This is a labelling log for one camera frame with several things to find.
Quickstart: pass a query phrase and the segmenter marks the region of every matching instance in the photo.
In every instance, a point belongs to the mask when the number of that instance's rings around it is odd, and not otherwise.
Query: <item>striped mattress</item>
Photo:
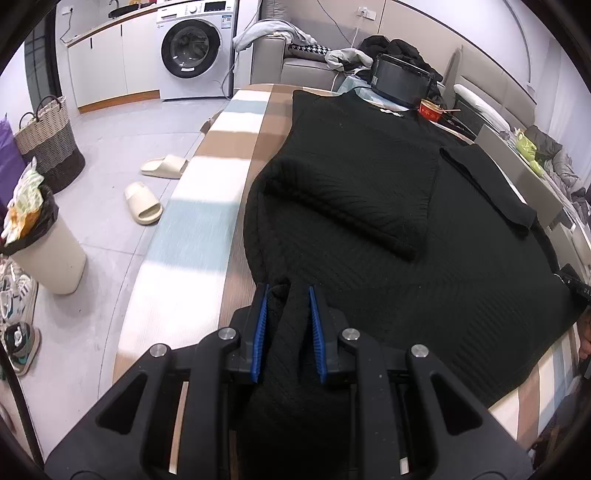
[[[151,345],[197,343],[250,304],[255,285],[242,242],[246,197],[290,131],[295,89],[332,95],[305,87],[250,85],[236,93],[199,145],[139,270],[113,381]],[[534,443],[560,401],[576,388],[578,349],[574,325],[519,388],[491,407],[522,447]]]

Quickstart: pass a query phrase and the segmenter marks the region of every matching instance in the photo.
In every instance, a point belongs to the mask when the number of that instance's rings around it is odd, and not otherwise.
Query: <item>washing machine door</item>
[[[176,77],[189,79],[213,65],[220,47],[217,30],[201,20],[183,20],[162,41],[162,61]]]

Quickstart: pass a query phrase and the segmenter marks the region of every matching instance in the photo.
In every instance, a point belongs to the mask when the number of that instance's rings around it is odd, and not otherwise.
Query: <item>laundry basket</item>
[[[46,106],[43,102],[51,98]],[[23,119],[33,118],[24,127]],[[49,95],[39,103],[35,113],[27,112],[14,136],[22,159],[28,164],[37,158],[37,171],[45,177],[48,187],[57,193],[65,189],[85,166],[84,156],[78,150],[70,124],[66,98]]]

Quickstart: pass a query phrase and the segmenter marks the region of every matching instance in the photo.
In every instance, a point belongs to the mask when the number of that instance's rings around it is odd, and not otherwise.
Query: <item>snack package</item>
[[[5,245],[25,236],[37,222],[43,205],[43,197],[39,191],[43,180],[43,176],[37,172],[37,160],[33,157],[33,161],[22,172],[12,200],[8,203],[2,232]]]

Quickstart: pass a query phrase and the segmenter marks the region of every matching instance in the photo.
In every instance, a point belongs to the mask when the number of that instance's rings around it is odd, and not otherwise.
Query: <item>tiled floor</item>
[[[111,385],[125,310],[157,228],[131,219],[124,188],[141,180],[165,207],[177,180],[144,177],[141,164],[168,153],[190,158],[202,139],[201,125],[226,103],[151,100],[74,121],[86,167],[56,200],[88,261],[73,294],[54,296],[40,287],[34,324],[41,348],[21,381],[44,456]]]

